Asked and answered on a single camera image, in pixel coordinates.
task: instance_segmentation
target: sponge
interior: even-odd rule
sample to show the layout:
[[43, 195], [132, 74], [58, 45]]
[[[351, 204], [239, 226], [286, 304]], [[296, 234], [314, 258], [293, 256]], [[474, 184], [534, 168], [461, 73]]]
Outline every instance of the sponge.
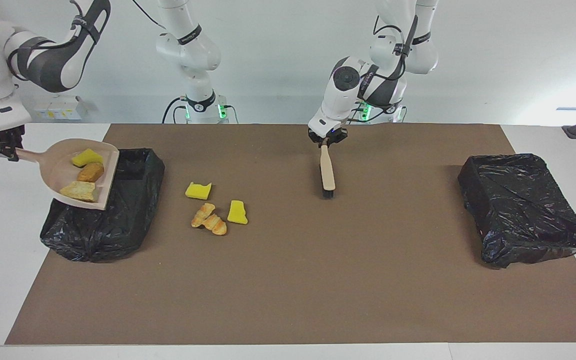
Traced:
[[185, 189], [185, 196], [193, 199], [208, 200], [208, 195], [212, 187], [212, 182], [206, 186], [191, 182], [190, 185], [188, 185], [188, 189]]
[[233, 200], [230, 202], [228, 221], [231, 223], [244, 224], [244, 225], [248, 223], [248, 219], [246, 218], [246, 209], [244, 208], [243, 201]]
[[89, 148], [83, 150], [79, 155], [76, 155], [75, 157], [72, 158], [72, 164], [76, 167], [84, 167], [90, 163], [103, 164], [104, 158]]

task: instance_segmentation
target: cable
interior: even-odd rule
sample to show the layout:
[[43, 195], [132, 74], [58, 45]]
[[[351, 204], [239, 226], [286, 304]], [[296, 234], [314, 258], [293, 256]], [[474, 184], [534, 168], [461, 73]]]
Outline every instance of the cable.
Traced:
[[377, 23], [379, 22], [379, 15], [377, 15], [377, 18], [374, 21], [374, 26], [372, 27], [372, 34], [373, 35], [377, 35], [379, 34], [379, 32], [381, 32], [381, 30], [384, 29], [394, 29], [397, 30], [399, 32], [399, 34], [401, 34], [401, 38], [404, 39], [404, 32], [402, 31], [402, 29], [398, 28], [395, 25], [386, 25], [386, 26], [382, 26], [377, 30]]
[[347, 123], [354, 123], [355, 120], [355, 116], [357, 115], [357, 112], [359, 111], [359, 107], [357, 107], [357, 109], [354, 109], [354, 112], [352, 113], [352, 116], [350, 116], [350, 120], [347, 121]]
[[[79, 14], [78, 14], [78, 17], [79, 17], [79, 18], [83, 18], [84, 13], [83, 13], [82, 7], [77, 3], [77, 1], [75, 1], [75, 0], [70, 0], [69, 3], [71, 3], [71, 4], [73, 4], [75, 7], [77, 7], [77, 12], [79, 13]], [[77, 16], [75, 16], [75, 19], [73, 19], [73, 25], [75, 25], [75, 20], [77, 20]], [[73, 37], [71, 37], [68, 41], [66, 41], [66, 42], [64, 42], [64, 43], [58, 43], [58, 44], [56, 44], [56, 45], [45, 45], [45, 46], [42, 46], [42, 44], [45, 44], [45, 43], [53, 43], [53, 44], [55, 43], [54, 41], [52, 41], [52, 40], [50, 40], [50, 39], [46, 39], [46, 40], [44, 40], [44, 41], [42, 41], [42, 42], [36, 43], [34, 46], [32, 46], [32, 47], [30, 48], [30, 50], [32, 51], [32, 50], [53, 50], [53, 49], [61, 49], [61, 48], [65, 48], [65, 47], [67, 47], [67, 46], [75, 43], [75, 41], [77, 41], [77, 39], [78, 39], [77, 36], [73, 36]], [[17, 74], [15, 73], [13, 67], [12, 67], [12, 59], [13, 59], [13, 57], [14, 57], [15, 55], [18, 54], [18, 52], [19, 52], [19, 49], [18, 49], [18, 48], [14, 49], [14, 50], [12, 50], [12, 51], [10, 52], [10, 54], [9, 54], [8, 57], [7, 57], [6, 65], [7, 65], [8, 70], [10, 71], [10, 73], [11, 73], [15, 78], [21, 80], [22, 82], [27, 82], [28, 79], [25, 79], [25, 78], [17, 75]]]
[[182, 100], [182, 98], [180, 98], [180, 97], [176, 97], [176, 98], [174, 98], [174, 100], [172, 100], [172, 101], [168, 104], [168, 106], [166, 107], [166, 111], [164, 111], [164, 116], [163, 116], [162, 119], [161, 119], [161, 123], [162, 123], [162, 124], [165, 124], [165, 123], [166, 123], [166, 116], [167, 116], [170, 108], [172, 107], [172, 105], [173, 105], [174, 103], [176, 103], [176, 102], [178, 102], [178, 101], [183, 101], [183, 100]]
[[350, 120], [346, 121], [346, 123], [370, 123], [370, 121], [373, 121], [373, 120], [377, 119], [378, 117], [382, 116], [385, 112], [386, 112], [386, 110], [381, 109], [381, 112], [380, 112], [380, 113], [376, 114], [375, 116], [373, 116], [373, 117], [371, 117], [371, 118], [369, 118], [369, 119], [366, 119], [366, 120], [355, 120], [355, 119], [352, 119], [352, 118], [351, 118]]
[[146, 15], [148, 17], [148, 19], [150, 19], [151, 22], [155, 23], [158, 27], [162, 28], [163, 30], [166, 30], [166, 27], [164, 27], [162, 24], [158, 23], [155, 21], [154, 18], [151, 18], [151, 16], [146, 12], [146, 10], [144, 10], [144, 8], [139, 5], [139, 2], [137, 2], [137, 0], [132, 0], [132, 2], [137, 5], [137, 7], [139, 8], [139, 10], [141, 10], [141, 12]]
[[235, 112], [235, 121], [237, 122], [237, 124], [240, 123], [240, 119], [237, 117], [237, 109], [235, 109], [233, 105], [224, 105], [223, 108], [224, 109], [232, 108], [232, 111]]
[[77, 1], [70, 0], [69, 3], [71, 3], [77, 7], [77, 11], [79, 12], [79, 16], [84, 16], [84, 11], [82, 10], [82, 7], [77, 3]]
[[[395, 75], [395, 73], [397, 72], [397, 69], [399, 69], [399, 75], [397, 75], [396, 77], [392, 77], [393, 75]], [[402, 78], [402, 76], [404, 76], [404, 74], [406, 73], [406, 61], [404, 60], [404, 57], [400, 57], [399, 58], [399, 62], [397, 67], [395, 68], [395, 71], [393, 71], [393, 73], [391, 73], [390, 76], [386, 77], [384, 75], [379, 75], [379, 73], [374, 73], [374, 75], [377, 78], [381, 78], [384, 80], [388, 80], [389, 82], [394, 82], [395, 80], [399, 80]]]
[[172, 109], [172, 122], [175, 123], [175, 124], [177, 123], [177, 119], [176, 119], [176, 117], [175, 117], [175, 114], [176, 114], [176, 112], [177, 112], [177, 109], [184, 109], [184, 110], [185, 110], [186, 107], [185, 107], [184, 105], [179, 105], [178, 107], [175, 107], [174, 109]]
[[404, 112], [404, 116], [401, 117], [401, 122], [404, 122], [404, 119], [406, 119], [406, 116], [408, 114], [408, 108], [406, 106], [402, 106], [401, 110], [399, 112], [399, 115], [401, 116], [402, 112]]

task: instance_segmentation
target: white table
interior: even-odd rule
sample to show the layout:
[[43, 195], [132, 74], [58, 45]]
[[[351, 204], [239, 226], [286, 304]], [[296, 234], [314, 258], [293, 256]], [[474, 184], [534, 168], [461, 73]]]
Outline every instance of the white table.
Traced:
[[[67, 138], [102, 140], [107, 124], [27, 125], [24, 144], [44, 151]], [[503, 126], [517, 153], [542, 157], [576, 212], [576, 140], [558, 127]], [[48, 249], [39, 242], [51, 196], [36, 164], [0, 159], [0, 359], [402, 359], [564, 360], [576, 343], [414, 343], [215, 346], [3, 346]]]

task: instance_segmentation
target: dustpan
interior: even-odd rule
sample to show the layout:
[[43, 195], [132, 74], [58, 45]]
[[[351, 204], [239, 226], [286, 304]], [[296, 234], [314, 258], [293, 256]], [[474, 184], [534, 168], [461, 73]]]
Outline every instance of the dustpan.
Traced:
[[[77, 180], [82, 169], [73, 165], [71, 159], [86, 149], [103, 157], [103, 175], [94, 183], [98, 192], [96, 202], [75, 200], [59, 193], [59, 190]], [[48, 148], [45, 152], [32, 152], [17, 148], [19, 159], [39, 164], [39, 172], [44, 184], [52, 192], [53, 198], [66, 205], [84, 209], [105, 210], [110, 187], [113, 184], [119, 150], [109, 143], [90, 139], [65, 139]]]

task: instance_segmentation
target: black trash bag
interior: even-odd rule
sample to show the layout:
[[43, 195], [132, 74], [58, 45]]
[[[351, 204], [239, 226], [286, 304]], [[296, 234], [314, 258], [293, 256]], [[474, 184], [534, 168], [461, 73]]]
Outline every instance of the black trash bag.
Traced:
[[53, 199], [41, 242], [73, 262], [104, 262], [134, 252], [157, 211], [164, 170], [150, 148], [120, 150], [105, 210]]
[[506, 268], [576, 254], [576, 214], [541, 157], [471, 156], [458, 180], [485, 263]]

